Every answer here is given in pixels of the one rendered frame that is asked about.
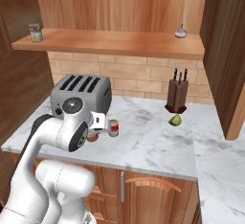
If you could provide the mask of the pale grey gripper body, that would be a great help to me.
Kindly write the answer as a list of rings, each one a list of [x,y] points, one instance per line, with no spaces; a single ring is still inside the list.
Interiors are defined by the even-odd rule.
[[[106,133],[108,130],[107,128],[92,128],[90,127],[88,130],[88,135],[92,135],[92,134],[101,134],[101,133]]]

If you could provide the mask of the wooden cabinet shelf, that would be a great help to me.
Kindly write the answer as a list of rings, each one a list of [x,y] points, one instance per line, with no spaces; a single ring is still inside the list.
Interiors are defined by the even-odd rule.
[[[146,56],[202,60],[205,49],[199,34],[174,34],[43,29],[43,41],[29,35],[12,43],[14,50]]]

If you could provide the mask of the dark wooden cabinet door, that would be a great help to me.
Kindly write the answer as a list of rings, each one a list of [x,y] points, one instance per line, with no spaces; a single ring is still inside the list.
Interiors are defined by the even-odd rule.
[[[245,0],[206,0],[200,36],[224,137],[235,140],[245,121]]]
[[[0,0],[0,145],[54,87],[45,52],[18,51],[12,43],[41,21],[37,0]]]

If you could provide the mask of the brown red can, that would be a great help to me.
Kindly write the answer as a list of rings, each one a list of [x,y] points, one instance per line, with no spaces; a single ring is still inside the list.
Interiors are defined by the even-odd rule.
[[[86,140],[89,143],[93,143],[93,142],[95,142],[98,139],[98,137],[99,137],[98,134],[90,134],[90,135],[87,136]]]

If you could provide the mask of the red and white can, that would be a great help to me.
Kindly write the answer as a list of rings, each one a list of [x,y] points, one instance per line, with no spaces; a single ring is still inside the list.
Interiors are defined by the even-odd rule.
[[[119,122],[117,120],[109,121],[108,134],[110,137],[117,137],[119,135]]]

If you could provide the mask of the silver four-slot toaster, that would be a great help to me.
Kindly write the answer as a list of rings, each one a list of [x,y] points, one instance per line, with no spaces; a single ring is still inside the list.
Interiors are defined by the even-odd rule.
[[[82,99],[91,111],[106,114],[112,101],[109,77],[79,74],[65,76],[51,92],[52,114],[62,119],[62,104],[72,97]]]

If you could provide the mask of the wooden drawer stack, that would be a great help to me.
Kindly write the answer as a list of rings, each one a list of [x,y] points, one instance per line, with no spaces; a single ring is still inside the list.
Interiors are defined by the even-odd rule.
[[[114,168],[84,166],[96,177],[92,193],[85,198],[85,206],[99,224],[118,224],[118,180]]]

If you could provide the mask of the green pear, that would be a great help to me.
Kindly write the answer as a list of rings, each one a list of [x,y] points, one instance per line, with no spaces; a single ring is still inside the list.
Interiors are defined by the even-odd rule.
[[[168,121],[168,123],[172,126],[179,126],[182,123],[181,116],[179,114],[176,114]]]

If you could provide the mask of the brown wooden knife block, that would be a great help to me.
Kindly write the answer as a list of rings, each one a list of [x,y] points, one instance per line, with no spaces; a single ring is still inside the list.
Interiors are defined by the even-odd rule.
[[[189,83],[187,81],[169,81],[167,104],[165,108],[170,113],[182,114],[187,108],[185,106]]]

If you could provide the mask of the wooden base cupboard door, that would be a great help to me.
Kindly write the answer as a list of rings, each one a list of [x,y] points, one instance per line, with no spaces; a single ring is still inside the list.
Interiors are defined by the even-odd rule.
[[[124,171],[121,224],[184,224],[193,182]]]

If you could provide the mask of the white garlic bulb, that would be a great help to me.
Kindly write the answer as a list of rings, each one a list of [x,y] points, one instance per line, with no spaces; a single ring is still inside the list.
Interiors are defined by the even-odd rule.
[[[180,29],[178,29],[174,35],[177,37],[177,38],[185,38],[188,34],[187,34],[187,31],[184,29],[184,27],[181,27]]]

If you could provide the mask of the wooden wall cabinet body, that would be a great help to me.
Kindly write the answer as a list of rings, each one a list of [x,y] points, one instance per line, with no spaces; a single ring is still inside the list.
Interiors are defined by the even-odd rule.
[[[38,0],[43,25],[81,29],[174,33],[200,32],[206,0]]]

